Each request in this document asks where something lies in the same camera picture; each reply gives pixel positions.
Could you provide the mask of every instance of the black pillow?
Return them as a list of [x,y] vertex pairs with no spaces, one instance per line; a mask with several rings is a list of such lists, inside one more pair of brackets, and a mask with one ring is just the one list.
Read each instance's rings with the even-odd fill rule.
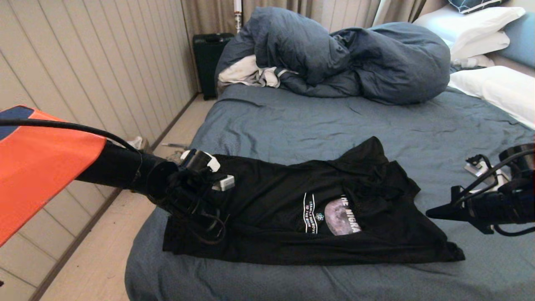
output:
[[509,0],[449,0],[460,13],[471,13],[487,7],[500,6]]

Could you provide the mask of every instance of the black cable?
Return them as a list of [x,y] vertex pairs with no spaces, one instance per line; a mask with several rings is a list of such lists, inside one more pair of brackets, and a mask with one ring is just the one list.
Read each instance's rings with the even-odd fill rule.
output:
[[479,185],[481,182],[483,182],[486,178],[488,178],[491,174],[496,172],[498,169],[502,168],[507,163],[511,162],[512,160],[526,156],[529,154],[533,154],[533,149],[527,149],[523,152],[516,153],[505,160],[501,161],[500,163],[496,164],[493,168],[489,169],[486,173],[481,175],[479,178],[477,178],[472,184],[470,184],[468,187],[466,187],[461,193],[459,193],[459,199],[457,199],[453,204],[452,207],[458,206],[460,203],[464,202],[466,198],[463,198],[465,195],[467,195],[472,189],[474,189],[477,185]]
[[131,150],[133,152],[137,152],[139,154],[139,157],[141,159],[141,163],[139,164],[139,167],[137,168],[137,171],[134,175],[134,178],[132,179],[132,183],[137,180],[137,178],[141,175],[140,169],[143,165],[143,155],[141,152],[136,149],[135,147],[131,146],[123,140],[121,137],[116,136],[110,132],[106,132],[104,130],[99,130],[94,127],[76,124],[76,123],[70,123],[70,122],[61,122],[61,121],[52,121],[52,120],[42,120],[42,119],[0,119],[0,126],[40,126],[40,127],[54,127],[56,129],[67,129],[67,130],[75,130],[75,131],[81,131],[81,132],[88,132],[91,134],[103,136],[106,138],[109,138],[113,141],[116,141],[117,143],[124,146],[126,149]]
[[514,237],[514,236],[520,236],[520,235],[528,234],[531,232],[535,232],[535,227],[527,228],[518,232],[507,232],[507,231],[504,231],[502,228],[500,228],[499,225],[494,225],[494,230],[496,230],[496,232],[504,236]]
[[208,217],[210,219],[213,219],[215,222],[221,224],[221,231],[219,233],[219,238],[216,239],[216,240],[207,240],[203,237],[201,237],[199,234],[197,234],[194,230],[191,230],[192,234],[195,235],[195,237],[197,237],[197,239],[202,242],[202,243],[205,243],[207,245],[217,245],[219,244],[220,242],[223,241],[223,239],[225,239],[225,234],[226,234],[226,227],[225,227],[225,223],[220,219],[218,218],[217,216],[215,215],[211,215],[211,214],[206,214],[206,213],[201,213],[202,216],[205,216],[205,217]]

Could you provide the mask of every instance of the bed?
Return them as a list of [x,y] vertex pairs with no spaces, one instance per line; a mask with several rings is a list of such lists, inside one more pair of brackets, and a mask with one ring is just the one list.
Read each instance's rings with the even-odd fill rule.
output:
[[[453,88],[425,103],[390,106],[234,84],[220,95],[191,148],[296,164],[336,159],[372,136],[422,189],[415,199],[421,212],[448,203],[451,186],[474,180],[463,169],[466,158],[481,153],[496,163],[506,148],[533,142],[527,126]],[[162,252],[167,214],[156,208],[134,241],[126,289],[132,300],[532,299],[532,236],[483,235],[468,223],[433,222],[466,260],[268,266]]]

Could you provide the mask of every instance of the beige curtain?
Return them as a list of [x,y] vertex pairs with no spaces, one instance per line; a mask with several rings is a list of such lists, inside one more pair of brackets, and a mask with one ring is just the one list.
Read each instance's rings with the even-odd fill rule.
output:
[[323,0],[320,23],[330,32],[417,18],[425,0]]
[[425,0],[381,0],[372,26],[389,22],[413,22],[424,4]]
[[249,20],[257,6],[282,7],[320,22],[323,2],[321,0],[243,0],[243,23]]
[[[182,0],[188,36],[195,34],[230,32],[236,34],[234,23],[234,0]],[[308,18],[320,21],[322,0],[243,0],[245,24],[257,6],[283,7]]]

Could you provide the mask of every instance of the blue pillow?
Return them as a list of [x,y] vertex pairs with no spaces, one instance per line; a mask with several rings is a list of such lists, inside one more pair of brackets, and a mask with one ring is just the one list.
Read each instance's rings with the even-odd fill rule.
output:
[[503,31],[511,43],[498,54],[515,62],[535,68],[535,13],[528,12],[519,19],[507,24]]

